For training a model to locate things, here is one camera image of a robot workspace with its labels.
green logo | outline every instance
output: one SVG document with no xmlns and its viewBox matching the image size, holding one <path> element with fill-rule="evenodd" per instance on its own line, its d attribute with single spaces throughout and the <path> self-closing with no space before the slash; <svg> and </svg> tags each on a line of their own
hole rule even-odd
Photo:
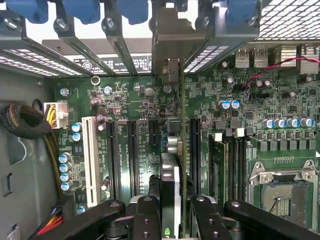
<svg viewBox="0 0 320 240">
<path fill-rule="evenodd" d="M 164 235 L 170 235 L 170 229 L 168 227 L 164 230 Z"/>
</svg>

red wire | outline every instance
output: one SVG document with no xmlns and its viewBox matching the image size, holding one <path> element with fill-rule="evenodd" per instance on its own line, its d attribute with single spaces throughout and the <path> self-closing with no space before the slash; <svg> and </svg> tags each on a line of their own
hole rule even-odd
<svg viewBox="0 0 320 240">
<path fill-rule="evenodd" d="M 38 235 L 41 235 L 53 228 L 55 228 L 56 226 L 58 226 L 59 224 L 61 224 L 63 222 L 63 219 L 62 219 L 62 216 L 59 216 L 57 217 L 56 220 L 54 220 L 50 225 L 48 226 L 45 226 L 43 229 L 41 229 L 39 232 L 38 232 Z"/>
</svg>

pci slot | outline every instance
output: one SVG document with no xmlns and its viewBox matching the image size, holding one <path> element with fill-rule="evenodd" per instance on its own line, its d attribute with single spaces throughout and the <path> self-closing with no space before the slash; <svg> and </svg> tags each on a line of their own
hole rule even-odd
<svg viewBox="0 0 320 240">
<path fill-rule="evenodd" d="M 151 147 L 159 147 L 159 123 L 158 120 L 149 120 L 149 143 Z"/>
<path fill-rule="evenodd" d="M 87 206 L 91 208 L 101 200 L 96 118 L 88 116 L 81 120 Z"/>
<path fill-rule="evenodd" d="M 190 172 L 196 194 L 201 193 L 201 128 L 200 119 L 190 118 Z"/>
<path fill-rule="evenodd" d="M 131 197 L 140 194 L 139 191 L 139 146 L 138 146 L 138 125 L 136 120 L 127 122 L 128 130 L 128 155 L 130 170 Z"/>
<path fill-rule="evenodd" d="M 121 201 L 122 194 L 118 145 L 118 127 L 115 121 L 110 121 L 106 123 L 106 136 L 106 148 L 110 180 L 110 198 Z"/>
</svg>

black connector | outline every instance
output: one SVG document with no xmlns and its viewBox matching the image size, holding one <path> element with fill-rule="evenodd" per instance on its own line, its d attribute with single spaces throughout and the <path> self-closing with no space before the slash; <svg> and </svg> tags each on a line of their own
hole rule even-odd
<svg viewBox="0 0 320 240">
<path fill-rule="evenodd" d="M 149 120 L 149 143 L 151 147 L 159 147 L 159 123 L 158 120 Z"/>
<path fill-rule="evenodd" d="M 128 155 L 130 171 L 131 197 L 140 194 L 139 191 L 139 146 L 138 146 L 138 124 L 136 120 L 127 122 L 128 130 Z"/>
</svg>

pcie slot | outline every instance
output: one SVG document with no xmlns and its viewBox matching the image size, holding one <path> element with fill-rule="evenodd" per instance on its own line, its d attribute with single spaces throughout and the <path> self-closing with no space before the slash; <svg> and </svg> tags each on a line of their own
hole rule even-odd
<svg viewBox="0 0 320 240">
<path fill-rule="evenodd" d="M 139 195 L 139 146 L 136 120 L 127 122 L 131 197 Z"/>
<path fill-rule="evenodd" d="M 151 147 L 159 147 L 159 123 L 158 120 L 149 120 L 149 143 Z"/>
<path fill-rule="evenodd" d="M 201 192 L 201 128 L 200 119 L 190 118 L 190 172 L 196 194 Z"/>
<path fill-rule="evenodd" d="M 117 128 L 115 121 L 106 123 L 106 147 L 109 165 L 110 198 L 121 200 L 121 171 Z"/>
</svg>

